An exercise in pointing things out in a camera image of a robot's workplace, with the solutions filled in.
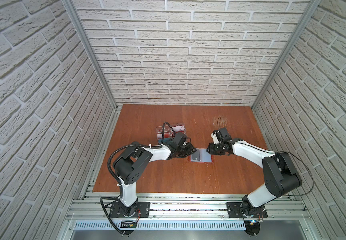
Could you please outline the red leather card holder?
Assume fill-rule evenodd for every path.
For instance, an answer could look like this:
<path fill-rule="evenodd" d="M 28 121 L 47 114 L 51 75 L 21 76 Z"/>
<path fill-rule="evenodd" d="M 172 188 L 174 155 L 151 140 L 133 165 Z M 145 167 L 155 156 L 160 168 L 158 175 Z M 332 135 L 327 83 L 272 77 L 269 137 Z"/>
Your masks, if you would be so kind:
<path fill-rule="evenodd" d="M 199 162 L 199 163 L 212 163 L 213 162 L 213 156 L 207 152 L 207 149 L 196 149 L 196 151 L 197 150 L 199 150 L 201 152 L 201 162 Z"/>

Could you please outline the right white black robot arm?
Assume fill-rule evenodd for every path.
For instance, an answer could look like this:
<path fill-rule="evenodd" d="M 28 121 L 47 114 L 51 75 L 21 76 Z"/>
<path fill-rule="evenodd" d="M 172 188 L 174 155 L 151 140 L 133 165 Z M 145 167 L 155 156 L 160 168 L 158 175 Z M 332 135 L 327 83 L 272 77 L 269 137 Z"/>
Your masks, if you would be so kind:
<path fill-rule="evenodd" d="M 264 184 L 243 197 L 240 209 L 245 217 L 253 216 L 266 203 L 302 185 L 301 176 L 288 153 L 272 152 L 240 138 L 233 139 L 225 128 L 213 131 L 211 137 L 213 142 L 207 148 L 210 155 L 236 155 L 263 169 Z"/>

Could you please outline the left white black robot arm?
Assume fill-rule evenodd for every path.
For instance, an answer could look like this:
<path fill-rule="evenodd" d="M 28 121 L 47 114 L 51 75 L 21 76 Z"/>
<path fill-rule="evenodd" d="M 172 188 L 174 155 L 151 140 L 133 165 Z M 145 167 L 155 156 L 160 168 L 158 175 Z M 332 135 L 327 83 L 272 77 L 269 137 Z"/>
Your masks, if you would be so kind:
<path fill-rule="evenodd" d="M 191 156 L 197 149 L 187 139 L 184 133 L 177 133 L 173 139 L 167 142 L 161 141 L 161 144 L 155 146 L 133 142 L 110 155 L 107 168 L 118 183 L 119 205 L 127 217 L 132 216 L 136 211 L 138 202 L 136 182 L 147 165 L 154 161 L 185 159 Z"/>

